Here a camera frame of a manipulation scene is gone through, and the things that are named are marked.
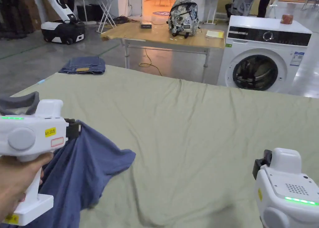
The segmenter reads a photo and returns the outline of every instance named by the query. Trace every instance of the backpack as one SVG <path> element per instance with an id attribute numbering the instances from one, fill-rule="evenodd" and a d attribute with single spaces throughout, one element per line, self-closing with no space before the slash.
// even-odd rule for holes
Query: backpack
<path id="1" fill-rule="evenodd" d="M 176 0 L 169 13 L 167 24 L 173 36 L 194 36 L 199 28 L 197 4 L 193 0 Z"/>

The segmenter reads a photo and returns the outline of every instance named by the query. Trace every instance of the round rug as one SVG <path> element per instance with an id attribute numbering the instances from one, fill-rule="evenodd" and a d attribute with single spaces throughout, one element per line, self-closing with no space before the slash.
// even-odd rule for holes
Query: round rug
<path id="1" fill-rule="evenodd" d="M 160 16 L 169 16 L 168 11 L 156 11 L 156 12 L 153 12 L 153 14 L 160 15 Z"/>

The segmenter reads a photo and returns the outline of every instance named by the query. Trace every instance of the washing machine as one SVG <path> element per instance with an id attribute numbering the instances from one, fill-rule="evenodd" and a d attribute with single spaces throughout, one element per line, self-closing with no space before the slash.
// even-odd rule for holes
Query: washing machine
<path id="1" fill-rule="evenodd" d="M 311 34 L 297 21 L 231 16 L 217 85 L 288 93 Z"/>

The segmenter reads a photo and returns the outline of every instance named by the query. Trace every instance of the blue t-shirt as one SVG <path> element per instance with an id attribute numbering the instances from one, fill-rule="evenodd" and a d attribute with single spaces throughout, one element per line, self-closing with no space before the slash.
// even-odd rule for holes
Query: blue t-shirt
<path id="1" fill-rule="evenodd" d="M 80 136 L 57 150 L 44 168 L 39 193 L 54 196 L 53 208 L 24 227 L 78 228 L 80 211 L 97 204 L 108 181 L 133 163 L 134 152 L 120 150 L 105 136 L 80 123 Z"/>

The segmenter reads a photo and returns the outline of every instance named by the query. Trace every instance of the green led light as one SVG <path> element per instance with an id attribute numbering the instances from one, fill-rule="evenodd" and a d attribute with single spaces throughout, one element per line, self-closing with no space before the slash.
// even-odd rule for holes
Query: green led light
<path id="1" fill-rule="evenodd" d="M 296 199 L 296 198 L 291 198 L 291 197 L 284 197 L 286 200 L 294 201 L 297 203 L 304 203 L 304 204 L 310 204 L 310 205 L 319 205 L 319 203 L 316 202 L 311 202 L 311 201 L 306 201 L 306 200 L 301 200 L 301 199 Z"/>
<path id="2" fill-rule="evenodd" d="M 2 117 L 2 119 L 23 120 L 24 118 L 20 118 L 20 117 Z"/>

